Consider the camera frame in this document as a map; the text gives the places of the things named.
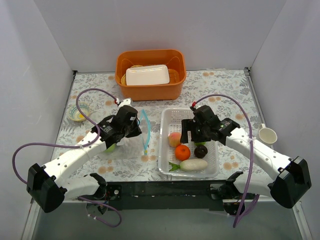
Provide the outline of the peach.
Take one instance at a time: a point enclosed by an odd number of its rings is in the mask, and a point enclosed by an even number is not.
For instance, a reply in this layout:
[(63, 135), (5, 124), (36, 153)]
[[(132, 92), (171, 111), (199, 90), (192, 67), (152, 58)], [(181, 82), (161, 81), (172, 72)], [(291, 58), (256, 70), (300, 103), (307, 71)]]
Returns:
[(176, 148), (181, 144), (181, 133), (180, 132), (172, 132), (168, 136), (168, 144)]

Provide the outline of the clear zip top bag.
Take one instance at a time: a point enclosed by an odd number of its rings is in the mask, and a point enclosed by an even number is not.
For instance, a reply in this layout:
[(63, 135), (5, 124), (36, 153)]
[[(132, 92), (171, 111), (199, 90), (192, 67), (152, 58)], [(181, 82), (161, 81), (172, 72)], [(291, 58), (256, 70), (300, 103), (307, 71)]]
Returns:
[(133, 159), (147, 154), (151, 137), (150, 121), (144, 109), (138, 111), (137, 118), (141, 134), (131, 138), (123, 138), (109, 154), (112, 160)]

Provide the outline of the green apple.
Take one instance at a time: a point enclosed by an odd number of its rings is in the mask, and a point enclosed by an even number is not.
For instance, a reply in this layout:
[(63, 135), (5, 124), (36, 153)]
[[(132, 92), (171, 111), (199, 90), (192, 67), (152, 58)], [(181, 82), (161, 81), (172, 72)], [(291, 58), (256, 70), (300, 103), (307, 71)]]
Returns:
[(107, 148), (104, 152), (105, 152), (105, 153), (111, 153), (111, 152), (113, 152), (113, 151), (115, 150), (116, 146), (117, 146), (117, 145), (114, 143), (114, 144), (111, 145), (109, 148)]

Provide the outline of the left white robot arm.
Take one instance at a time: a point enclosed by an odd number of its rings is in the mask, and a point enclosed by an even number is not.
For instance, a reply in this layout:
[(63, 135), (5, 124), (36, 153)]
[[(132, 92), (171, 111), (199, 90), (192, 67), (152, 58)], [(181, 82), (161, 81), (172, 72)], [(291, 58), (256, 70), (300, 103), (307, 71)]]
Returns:
[(103, 199), (107, 182), (102, 176), (91, 173), (68, 180), (69, 176), (122, 139), (141, 133), (138, 111), (130, 105), (121, 106), (116, 115), (105, 117), (71, 150), (42, 166), (32, 165), (28, 170), (27, 192), (45, 213), (54, 211), (67, 199), (82, 196)]

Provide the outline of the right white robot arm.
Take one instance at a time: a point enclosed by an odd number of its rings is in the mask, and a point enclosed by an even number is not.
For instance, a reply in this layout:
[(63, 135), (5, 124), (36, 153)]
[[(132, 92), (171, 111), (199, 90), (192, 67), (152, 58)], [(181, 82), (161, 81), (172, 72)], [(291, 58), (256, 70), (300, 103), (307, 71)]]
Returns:
[(267, 179), (251, 179), (246, 186), (248, 176), (237, 171), (218, 188), (217, 194), (232, 199), (243, 193), (268, 196), (291, 209), (311, 188), (308, 164), (302, 157), (290, 158), (251, 138), (238, 123), (230, 118), (220, 120), (207, 105), (192, 111), (193, 118), (181, 121), (181, 143), (219, 142), (253, 159), (268, 174)]

